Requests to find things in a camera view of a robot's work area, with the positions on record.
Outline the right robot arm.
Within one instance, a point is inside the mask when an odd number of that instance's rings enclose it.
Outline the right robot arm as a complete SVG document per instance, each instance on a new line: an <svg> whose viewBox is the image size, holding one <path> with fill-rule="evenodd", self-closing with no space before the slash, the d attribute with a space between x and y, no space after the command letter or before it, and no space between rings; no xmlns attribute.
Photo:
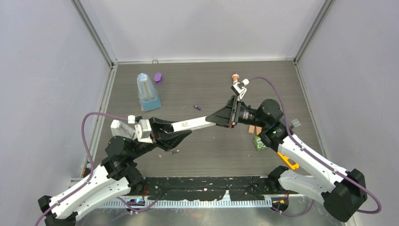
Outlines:
<svg viewBox="0 0 399 226"><path fill-rule="evenodd" d="M233 95L206 121L226 128L238 123L260 127L259 136L266 147L289 157L312 176L308 178L286 167L277 167L269 174L268 181L274 193L290 190L306 195L341 222L347 222L367 200L366 192L359 188L366 186L363 173L357 169L348 171L308 147L286 127L280 105L273 99L266 99L253 109Z"/></svg>

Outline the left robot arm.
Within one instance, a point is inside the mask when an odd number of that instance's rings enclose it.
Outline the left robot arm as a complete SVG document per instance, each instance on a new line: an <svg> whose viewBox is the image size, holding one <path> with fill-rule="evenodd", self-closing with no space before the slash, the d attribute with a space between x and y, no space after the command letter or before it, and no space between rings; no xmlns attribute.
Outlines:
<svg viewBox="0 0 399 226"><path fill-rule="evenodd" d="M66 191L45 195L38 203L47 226L74 226L92 210L126 194L144 190L144 178L134 162L138 157L161 148L176 148L203 119L165 121L129 115L113 117L112 138L106 147L107 157L101 164Z"/></svg>

